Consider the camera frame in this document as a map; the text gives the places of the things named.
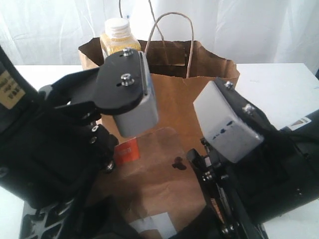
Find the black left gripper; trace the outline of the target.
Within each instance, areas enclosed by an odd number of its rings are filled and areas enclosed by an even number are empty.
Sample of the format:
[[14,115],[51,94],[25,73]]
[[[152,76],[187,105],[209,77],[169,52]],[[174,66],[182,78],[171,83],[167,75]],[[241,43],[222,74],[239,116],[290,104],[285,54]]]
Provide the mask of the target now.
[[99,68],[34,89],[15,67],[0,69],[0,185],[24,201],[21,239],[112,239],[110,198],[86,204],[118,140],[95,125]]

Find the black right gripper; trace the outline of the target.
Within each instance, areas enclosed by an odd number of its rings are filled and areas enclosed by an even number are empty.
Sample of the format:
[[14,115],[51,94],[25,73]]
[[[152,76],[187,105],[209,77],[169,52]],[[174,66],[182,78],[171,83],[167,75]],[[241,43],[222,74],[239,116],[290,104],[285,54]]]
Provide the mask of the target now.
[[193,102],[205,154],[187,152],[208,202],[177,239],[265,239],[263,223],[319,197],[319,113],[276,129],[231,82]]

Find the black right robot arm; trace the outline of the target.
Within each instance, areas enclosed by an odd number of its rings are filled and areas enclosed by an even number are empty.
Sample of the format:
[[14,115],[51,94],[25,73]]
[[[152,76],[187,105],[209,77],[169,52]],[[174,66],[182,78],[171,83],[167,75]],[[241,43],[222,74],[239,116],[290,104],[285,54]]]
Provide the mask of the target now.
[[210,81],[193,102],[206,153],[187,159],[204,207],[178,239],[265,239],[263,227],[319,197],[319,113],[276,129],[231,82]]

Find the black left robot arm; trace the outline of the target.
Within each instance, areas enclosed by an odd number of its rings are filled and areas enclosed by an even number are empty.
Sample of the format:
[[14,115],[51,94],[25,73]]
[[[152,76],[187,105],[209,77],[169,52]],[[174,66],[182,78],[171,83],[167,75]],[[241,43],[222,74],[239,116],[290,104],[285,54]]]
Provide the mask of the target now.
[[112,197],[86,204],[117,138],[96,124],[99,69],[32,87],[0,53],[0,185],[24,201],[22,239],[120,239]]

